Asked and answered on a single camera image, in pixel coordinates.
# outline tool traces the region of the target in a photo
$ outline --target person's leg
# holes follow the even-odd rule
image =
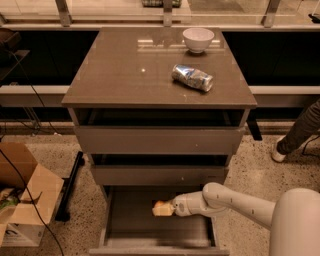
[[[277,151],[282,155],[290,154],[318,129],[320,129],[320,99],[298,117],[288,134],[278,142]]]

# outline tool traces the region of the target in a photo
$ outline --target terrazzo floor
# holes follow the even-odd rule
[[[271,160],[270,150],[279,135],[263,135],[254,141],[245,135],[237,154],[230,164],[225,185],[235,191],[276,201],[285,191],[304,187],[320,190],[320,158],[302,156],[302,148],[278,164]],[[81,150],[74,135],[6,135],[4,142],[24,143],[39,163],[68,177],[78,151]],[[308,144],[307,153],[320,154],[320,139]],[[104,226],[106,203],[100,188],[90,173],[90,164],[79,169],[72,193],[69,212],[71,219],[49,224],[56,234],[64,255],[89,255],[97,248]],[[231,256],[267,256],[269,231],[232,210],[218,217],[216,233],[221,249]],[[45,230],[41,244],[36,248],[0,248],[1,256],[61,255],[51,234]]]

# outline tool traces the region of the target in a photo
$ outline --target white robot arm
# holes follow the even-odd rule
[[[208,183],[155,206],[153,214],[214,217],[226,207],[270,230],[270,256],[320,255],[320,194],[309,189],[289,190],[274,203]]]

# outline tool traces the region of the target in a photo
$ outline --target drawer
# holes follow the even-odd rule
[[[154,217],[152,204],[200,187],[112,187],[108,195],[106,227],[99,248],[90,255],[229,255],[220,250],[214,219]]]
[[[244,128],[75,127],[82,150],[89,154],[235,154]]]
[[[239,127],[244,109],[169,108],[75,108],[79,125],[92,126],[192,126]]]
[[[199,185],[223,184],[228,168],[210,165],[100,165],[92,166],[92,176],[99,185]]]

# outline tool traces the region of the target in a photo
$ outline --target glossy tabletop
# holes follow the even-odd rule
[[[93,108],[255,108],[256,101],[218,28],[202,54],[184,44],[182,27],[102,28],[62,104]],[[176,64],[214,77],[205,93],[173,81]]]

